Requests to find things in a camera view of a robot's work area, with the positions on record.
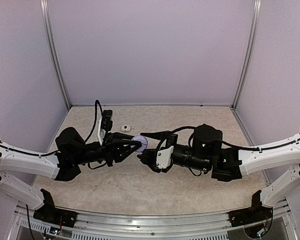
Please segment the white earbud charging case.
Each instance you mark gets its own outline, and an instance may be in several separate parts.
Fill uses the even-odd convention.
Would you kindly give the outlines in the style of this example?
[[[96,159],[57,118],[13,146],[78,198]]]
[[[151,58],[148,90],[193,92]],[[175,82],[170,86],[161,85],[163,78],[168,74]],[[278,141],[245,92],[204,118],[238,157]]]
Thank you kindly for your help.
[[[128,133],[132,130],[132,127],[130,125],[122,125],[120,127],[120,130],[124,133]]]

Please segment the purple round earbud case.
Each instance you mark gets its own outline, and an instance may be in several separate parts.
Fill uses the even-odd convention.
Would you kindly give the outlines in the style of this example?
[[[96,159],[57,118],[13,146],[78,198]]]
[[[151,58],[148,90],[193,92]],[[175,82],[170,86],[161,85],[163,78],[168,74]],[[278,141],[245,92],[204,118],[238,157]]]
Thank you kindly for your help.
[[[136,135],[132,139],[132,141],[139,142],[140,147],[135,150],[137,153],[143,152],[148,147],[148,140],[145,136],[142,135]]]

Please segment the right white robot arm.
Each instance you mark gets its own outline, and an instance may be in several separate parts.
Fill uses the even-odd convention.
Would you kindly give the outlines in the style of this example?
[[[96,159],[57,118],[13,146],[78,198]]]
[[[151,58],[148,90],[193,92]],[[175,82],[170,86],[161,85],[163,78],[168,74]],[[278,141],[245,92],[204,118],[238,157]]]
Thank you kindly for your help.
[[[166,173],[173,165],[210,173],[221,182],[280,166],[288,166],[270,186],[252,197],[246,218],[256,222],[283,197],[300,186],[300,132],[281,141],[259,146],[237,146],[223,140],[223,132],[202,124],[172,131],[142,133],[158,140],[156,148],[145,149],[137,157],[156,173]]]

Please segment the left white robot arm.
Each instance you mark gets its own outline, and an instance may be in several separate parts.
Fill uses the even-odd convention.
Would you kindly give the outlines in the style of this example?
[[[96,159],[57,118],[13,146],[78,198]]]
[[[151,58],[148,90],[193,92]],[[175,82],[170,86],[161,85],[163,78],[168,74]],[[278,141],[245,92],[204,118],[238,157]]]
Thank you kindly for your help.
[[[57,150],[50,153],[26,151],[0,140],[0,192],[39,211],[53,223],[60,218],[51,194],[38,190],[10,175],[21,172],[43,176],[59,182],[69,182],[81,173],[80,165],[93,162],[111,167],[148,145],[142,136],[111,133],[103,142],[86,142],[77,130],[68,127],[55,140]]]

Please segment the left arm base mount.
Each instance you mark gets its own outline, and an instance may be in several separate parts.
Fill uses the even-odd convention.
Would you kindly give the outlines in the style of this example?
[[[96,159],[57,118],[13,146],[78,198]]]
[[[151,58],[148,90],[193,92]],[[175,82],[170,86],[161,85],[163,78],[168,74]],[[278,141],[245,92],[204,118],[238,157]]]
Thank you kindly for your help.
[[[73,228],[78,213],[72,210],[57,208],[50,192],[43,188],[40,191],[43,194],[43,206],[34,211],[33,218],[60,227]]]

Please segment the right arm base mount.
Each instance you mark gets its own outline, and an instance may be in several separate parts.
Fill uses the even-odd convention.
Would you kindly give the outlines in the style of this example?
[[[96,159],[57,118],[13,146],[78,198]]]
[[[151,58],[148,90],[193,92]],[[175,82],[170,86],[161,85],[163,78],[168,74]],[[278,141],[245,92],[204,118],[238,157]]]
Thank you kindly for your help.
[[[247,208],[232,210],[228,213],[232,227],[249,225],[270,218],[273,215],[272,207],[262,205],[261,190],[255,192],[251,197],[251,205]]]

